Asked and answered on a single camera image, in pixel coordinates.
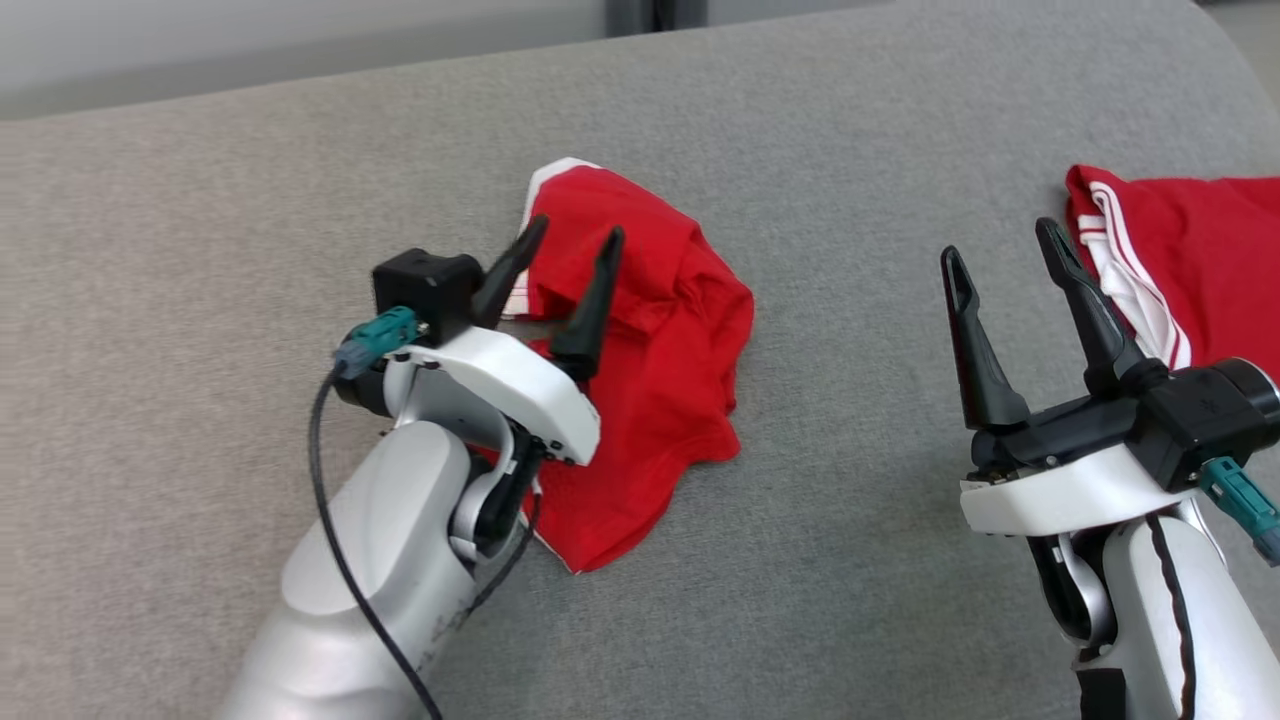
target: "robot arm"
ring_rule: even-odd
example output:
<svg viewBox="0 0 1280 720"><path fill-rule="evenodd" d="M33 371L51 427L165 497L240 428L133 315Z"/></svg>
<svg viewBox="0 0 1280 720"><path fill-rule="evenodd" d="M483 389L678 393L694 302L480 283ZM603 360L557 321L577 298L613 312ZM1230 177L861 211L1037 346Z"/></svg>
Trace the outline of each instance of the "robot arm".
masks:
<svg viewBox="0 0 1280 720"><path fill-rule="evenodd" d="M977 470L960 506L975 532L1025 537L1078 656L1085 720L1251 717L1280 707L1280 664L1196 505L1202 491L1280 562L1275 506L1240 470L1280 439L1280 393L1230 359L1170 373L1144 359L1052 220L1037 223L1068 296L1089 395L1032 413L978 320L960 254L942 254Z"/></svg>
<svg viewBox="0 0 1280 720"><path fill-rule="evenodd" d="M549 359L493 329L545 227L535 218L488 275L468 256L422 251L374 272L381 315L348 336L333 377L343 400L396 425L321 505L342 550L317 521L289 557L280 605L221 717L416 717L424 705L438 714L421 678L486 596L476 596L476 569L508 544L526 492L539 492L539 465L590 462L600 438L577 383L599 361L621 231L605 241L568 337L553 340ZM495 451L497 462L471 447ZM339 573L339 552L360 598Z"/></svg>

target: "teal connector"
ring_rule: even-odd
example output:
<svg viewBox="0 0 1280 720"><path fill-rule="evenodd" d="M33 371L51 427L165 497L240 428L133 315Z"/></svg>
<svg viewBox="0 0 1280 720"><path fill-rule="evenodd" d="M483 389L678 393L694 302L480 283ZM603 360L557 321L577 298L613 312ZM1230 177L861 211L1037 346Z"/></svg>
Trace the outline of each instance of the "teal connector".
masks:
<svg viewBox="0 0 1280 720"><path fill-rule="evenodd" d="M417 316L397 305L364 325L351 331L351 337L333 354L335 363L344 363L343 379L358 377L379 357L417 338Z"/></svg>
<svg viewBox="0 0 1280 720"><path fill-rule="evenodd" d="M1280 512L1235 460L1215 457L1201 468L1201 489L1253 539L1267 565L1280 565Z"/></svg>

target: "folded red garment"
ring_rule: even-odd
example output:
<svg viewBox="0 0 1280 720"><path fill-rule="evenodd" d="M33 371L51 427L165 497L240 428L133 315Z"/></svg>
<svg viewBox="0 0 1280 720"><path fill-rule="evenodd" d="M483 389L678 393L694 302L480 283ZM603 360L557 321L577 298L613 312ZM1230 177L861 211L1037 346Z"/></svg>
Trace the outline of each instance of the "folded red garment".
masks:
<svg viewBox="0 0 1280 720"><path fill-rule="evenodd" d="M512 315L566 318L609 231L626 233L600 369L589 384L599 448L588 466L547 464L539 474L538 536L581 573L639 544L690 464L737 455L728 414L754 300L698 223L609 170L573 159L543 168L525 222L538 214L550 223L507 304Z"/></svg>
<svg viewBox="0 0 1280 720"><path fill-rule="evenodd" d="M1125 182L1076 165L1068 217L1148 356L1280 378L1280 178Z"/></svg>

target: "gray fabric surface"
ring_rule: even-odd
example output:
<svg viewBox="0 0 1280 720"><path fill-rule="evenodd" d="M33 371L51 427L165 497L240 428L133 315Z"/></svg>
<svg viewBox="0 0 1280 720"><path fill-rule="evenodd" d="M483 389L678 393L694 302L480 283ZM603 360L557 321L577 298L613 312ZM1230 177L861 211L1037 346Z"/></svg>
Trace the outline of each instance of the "gray fabric surface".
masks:
<svg viewBox="0 0 1280 720"><path fill-rule="evenodd" d="M1012 382L1083 392L1032 236L1073 163L1280 173L1180 0L899 3L5 126L5 600L22 717L201 717L314 520L303 428L367 272L492 260L529 173L611 167L758 296L741 456L585 577L532 550L431 678L448 717L1073 717L1025 546L968 532L937 277ZM379 419L335 404L334 479ZM1251 465L1280 491L1280 452ZM1272 644L1280 591L1213 512Z"/></svg>

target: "white fabric edge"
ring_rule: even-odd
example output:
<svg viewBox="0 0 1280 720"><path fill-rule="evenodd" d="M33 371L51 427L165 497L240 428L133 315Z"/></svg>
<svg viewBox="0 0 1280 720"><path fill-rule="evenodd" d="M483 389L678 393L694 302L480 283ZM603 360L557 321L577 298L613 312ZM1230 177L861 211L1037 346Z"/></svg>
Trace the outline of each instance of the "white fabric edge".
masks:
<svg viewBox="0 0 1280 720"><path fill-rule="evenodd" d="M1102 214L1080 215L1076 227L1098 270L1098 286L1133 325L1138 347L1146 355L1158 357L1174 370L1187 368L1192 360L1190 341L1133 247L1119 196L1101 181L1089 183L1089 193Z"/></svg>
<svg viewBox="0 0 1280 720"><path fill-rule="evenodd" d="M595 163L588 163L586 160L580 160L577 158L561 158L554 163L548 163L541 168L534 170L532 177L529 178L529 192L525 193L525 213L520 218L520 229L517 233L525 232L529 227L529 218L534 213L534 200L538 199L539 191L541 191L543 184L556 176L564 174L573 168L595 168L602 170ZM512 318L518 318L521 315L529 314L529 270L520 273L516 277L516 286L511 288L511 295L507 297L507 304L502 307L502 316L506 320Z"/></svg>

